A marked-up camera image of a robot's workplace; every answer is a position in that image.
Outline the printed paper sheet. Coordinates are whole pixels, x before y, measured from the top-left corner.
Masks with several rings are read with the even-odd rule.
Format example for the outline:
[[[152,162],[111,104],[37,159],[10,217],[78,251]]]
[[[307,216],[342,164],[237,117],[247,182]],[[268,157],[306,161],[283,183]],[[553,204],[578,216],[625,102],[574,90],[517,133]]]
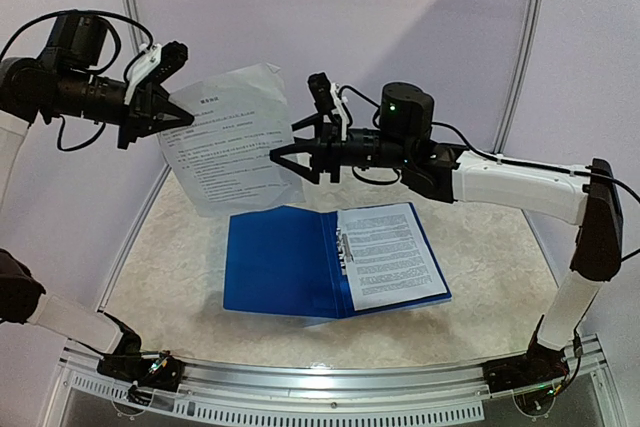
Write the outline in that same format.
[[[452,293],[411,203],[337,212],[354,262],[347,282],[357,314],[449,301]]]
[[[272,162],[293,142],[280,68],[259,63],[170,95],[194,116],[159,135],[162,153],[201,217],[262,211],[305,200],[299,177]]]

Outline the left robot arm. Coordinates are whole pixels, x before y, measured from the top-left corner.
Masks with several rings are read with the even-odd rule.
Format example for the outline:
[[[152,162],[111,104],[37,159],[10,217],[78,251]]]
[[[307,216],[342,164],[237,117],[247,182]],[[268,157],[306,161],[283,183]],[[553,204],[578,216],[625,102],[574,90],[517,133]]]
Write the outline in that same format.
[[[139,22],[100,10],[62,10],[39,18],[54,25],[37,57],[1,51],[1,184],[8,185],[15,160],[37,118],[76,117],[101,129],[118,129],[125,150],[140,138],[187,127],[193,114],[173,103],[164,82],[184,67],[188,48],[178,41],[155,42]],[[123,78],[105,76],[99,60],[106,38],[122,49],[114,21],[139,29],[146,43],[125,67]],[[74,340],[104,359],[128,381],[148,373],[140,337],[106,313],[92,312],[46,291],[30,269],[7,250],[1,252],[1,320],[31,324]]]

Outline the blue file folder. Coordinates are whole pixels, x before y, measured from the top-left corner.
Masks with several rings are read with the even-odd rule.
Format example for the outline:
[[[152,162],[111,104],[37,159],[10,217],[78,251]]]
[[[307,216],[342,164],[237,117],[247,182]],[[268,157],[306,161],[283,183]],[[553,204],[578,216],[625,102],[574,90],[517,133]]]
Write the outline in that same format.
[[[326,319],[389,311],[354,312],[336,250],[337,212],[282,206],[233,216],[224,308]]]

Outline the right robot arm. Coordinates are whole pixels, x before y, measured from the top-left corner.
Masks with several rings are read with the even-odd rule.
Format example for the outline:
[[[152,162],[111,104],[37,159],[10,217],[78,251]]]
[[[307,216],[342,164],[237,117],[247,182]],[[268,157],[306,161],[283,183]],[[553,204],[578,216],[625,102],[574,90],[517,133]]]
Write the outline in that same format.
[[[568,375],[565,346],[577,342],[579,323],[623,262],[617,192],[622,184],[610,164],[593,159],[588,166],[547,165],[488,154],[468,140],[438,143],[431,138],[437,124],[434,99],[405,82],[383,87],[373,128],[353,128],[343,88],[320,75],[312,75],[308,85],[316,112],[292,129],[312,127],[313,137],[296,138],[270,153],[273,162],[307,181],[318,183],[327,173],[336,183],[342,167],[389,168],[400,183],[430,200],[512,207],[578,227],[569,272],[526,352],[483,365],[493,391]]]

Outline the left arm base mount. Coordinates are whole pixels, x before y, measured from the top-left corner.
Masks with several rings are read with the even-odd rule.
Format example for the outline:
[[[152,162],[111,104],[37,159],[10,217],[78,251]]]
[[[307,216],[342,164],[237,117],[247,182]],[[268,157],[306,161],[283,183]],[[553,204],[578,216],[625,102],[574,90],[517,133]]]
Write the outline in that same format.
[[[137,333],[110,314],[106,317],[119,327],[122,337],[113,353],[102,354],[97,372],[119,381],[136,382],[139,387],[176,393],[186,364],[167,350],[144,353]]]

